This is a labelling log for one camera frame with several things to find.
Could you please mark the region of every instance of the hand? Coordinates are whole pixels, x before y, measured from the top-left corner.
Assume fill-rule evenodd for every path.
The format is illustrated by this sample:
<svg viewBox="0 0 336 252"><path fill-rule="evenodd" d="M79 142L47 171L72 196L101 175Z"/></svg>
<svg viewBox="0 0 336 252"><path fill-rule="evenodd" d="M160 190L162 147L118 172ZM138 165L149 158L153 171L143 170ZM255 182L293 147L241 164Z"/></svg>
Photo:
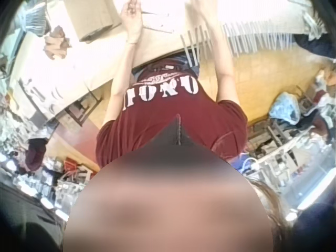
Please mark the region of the hand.
<svg viewBox="0 0 336 252"><path fill-rule="evenodd" d="M136 44L140 39L142 31L140 0L127 0L121 10L120 17L128 34L127 42L129 44Z"/></svg>
<svg viewBox="0 0 336 252"><path fill-rule="evenodd" d="M191 0L191 6L208 24L218 23L217 0Z"/></svg>

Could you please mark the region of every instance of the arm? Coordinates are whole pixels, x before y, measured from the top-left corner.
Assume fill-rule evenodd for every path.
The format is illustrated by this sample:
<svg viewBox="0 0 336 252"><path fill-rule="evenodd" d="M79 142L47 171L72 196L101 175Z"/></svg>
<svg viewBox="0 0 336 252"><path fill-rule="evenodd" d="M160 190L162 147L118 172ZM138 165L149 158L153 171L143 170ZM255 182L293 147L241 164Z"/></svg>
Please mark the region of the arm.
<svg viewBox="0 0 336 252"><path fill-rule="evenodd" d="M217 0L193 0L193 6L205 20L213 44L218 82L217 102L230 100L239 105L235 83L234 65L231 58L226 35L222 32L217 16Z"/></svg>
<svg viewBox="0 0 336 252"><path fill-rule="evenodd" d="M106 109L103 125L108 121L117 119L119 116L123 107L124 95L130 84L135 49L142 30L140 2L137 0L128 0L127 3L124 4L120 16L127 30L128 39L112 82L111 96Z"/></svg>

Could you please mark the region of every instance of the raised hand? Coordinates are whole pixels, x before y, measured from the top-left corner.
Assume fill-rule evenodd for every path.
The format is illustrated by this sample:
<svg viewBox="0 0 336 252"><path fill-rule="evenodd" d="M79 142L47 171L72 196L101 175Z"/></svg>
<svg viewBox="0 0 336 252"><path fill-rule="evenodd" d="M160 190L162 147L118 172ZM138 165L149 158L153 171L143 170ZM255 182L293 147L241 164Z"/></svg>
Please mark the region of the raised hand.
<svg viewBox="0 0 336 252"><path fill-rule="evenodd" d="M142 32L140 0L127 0L122 8L120 17L128 34L127 42L129 44L136 44Z"/></svg>

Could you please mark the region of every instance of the plastic bag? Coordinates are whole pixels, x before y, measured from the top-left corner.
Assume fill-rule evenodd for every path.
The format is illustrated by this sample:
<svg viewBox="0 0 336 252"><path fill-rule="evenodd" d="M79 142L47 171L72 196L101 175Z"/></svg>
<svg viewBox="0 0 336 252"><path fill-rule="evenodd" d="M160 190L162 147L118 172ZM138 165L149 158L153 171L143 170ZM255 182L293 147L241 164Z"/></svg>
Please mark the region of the plastic bag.
<svg viewBox="0 0 336 252"><path fill-rule="evenodd" d="M271 118L282 119L295 125L300 120L300 107L298 100L293 94L283 92L278 96L275 103L272 105L269 111Z"/></svg>

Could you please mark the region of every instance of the blurred region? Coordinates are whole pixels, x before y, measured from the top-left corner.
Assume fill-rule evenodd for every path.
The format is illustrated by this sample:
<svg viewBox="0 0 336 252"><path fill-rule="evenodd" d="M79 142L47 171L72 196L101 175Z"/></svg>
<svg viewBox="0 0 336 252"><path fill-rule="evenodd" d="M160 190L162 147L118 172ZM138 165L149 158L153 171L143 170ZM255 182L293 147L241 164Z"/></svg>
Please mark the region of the blurred region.
<svg viewBox="0 0 336 252"><path fill-rule="evenodd" d="M87 246L272 251L271 222L248 181L211 151L147 146L104 167L78 197L64 251Z"/></svg>

